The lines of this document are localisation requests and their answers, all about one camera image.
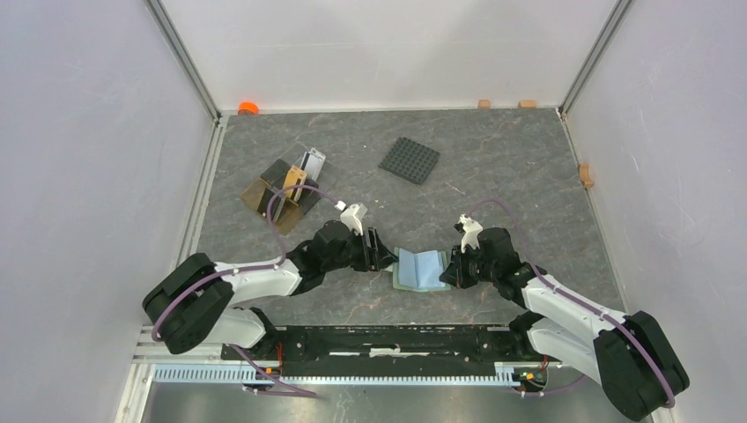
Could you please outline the green card holder wallet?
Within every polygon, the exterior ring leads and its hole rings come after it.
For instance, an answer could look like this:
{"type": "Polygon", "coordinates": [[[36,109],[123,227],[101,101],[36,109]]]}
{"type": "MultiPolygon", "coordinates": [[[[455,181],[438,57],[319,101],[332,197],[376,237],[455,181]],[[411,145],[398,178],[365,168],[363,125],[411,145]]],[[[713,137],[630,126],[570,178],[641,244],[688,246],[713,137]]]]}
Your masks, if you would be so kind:
{"type": "Polygon", "coordinates": [[[445,251],[429,250],[412,253],[395,248],[397,261],[386,271],[392,274],[392,286],[397,290],[429,293],[449,291],[451,285],[441,282],[440,275],[449,264],[445,251]]]}

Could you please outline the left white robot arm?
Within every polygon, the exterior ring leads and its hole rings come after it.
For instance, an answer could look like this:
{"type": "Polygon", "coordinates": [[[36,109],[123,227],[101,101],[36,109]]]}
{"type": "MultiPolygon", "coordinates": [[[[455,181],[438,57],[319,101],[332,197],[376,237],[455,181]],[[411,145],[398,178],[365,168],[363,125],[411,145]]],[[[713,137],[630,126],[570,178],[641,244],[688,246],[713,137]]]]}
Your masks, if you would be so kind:
{"type": "Polygon", "coordinates": [[[205,341],[244,348],[266,359],[277,347],[269,319],[247,301],[291,297],[319,286],[332,271],[383,271],[398,260],[368,227],[359,233],[330,220],[285,256],[254,263],[220,263],[195,253],[145,295],[152,340],[171,354],[186,353],[205,341]]]}

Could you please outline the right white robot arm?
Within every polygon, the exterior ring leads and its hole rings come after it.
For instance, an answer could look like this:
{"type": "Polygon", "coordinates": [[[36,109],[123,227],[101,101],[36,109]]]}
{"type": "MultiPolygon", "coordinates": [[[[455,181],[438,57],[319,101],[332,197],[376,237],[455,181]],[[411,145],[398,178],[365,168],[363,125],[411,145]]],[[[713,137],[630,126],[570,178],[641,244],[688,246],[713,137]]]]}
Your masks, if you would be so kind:
{"type": "Polygon", "coordinates": [[[455,224],[440,281],[466,289],[490,283],[504,299],[523,308],[510,324],[511,353],[530,360],[558,359],[596,382],[625,417],[640,421],[671,408],[690,377],[661,325],[647,312],[626,314],[601,306],[559,283],[544,269],[522,261],[505,228],[455,224]]]}

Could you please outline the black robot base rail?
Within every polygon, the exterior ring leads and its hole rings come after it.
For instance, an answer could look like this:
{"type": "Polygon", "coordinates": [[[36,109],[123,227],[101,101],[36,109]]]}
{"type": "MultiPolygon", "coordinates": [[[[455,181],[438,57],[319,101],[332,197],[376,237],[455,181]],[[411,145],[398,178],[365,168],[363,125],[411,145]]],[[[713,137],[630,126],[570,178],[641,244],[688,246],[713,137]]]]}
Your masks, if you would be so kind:
{"type": "Polygon", "coordinates": [[[505,325],[286,326],[246,352],[283,376],[489,376],[495,363],[548,359],[505,325]]]}

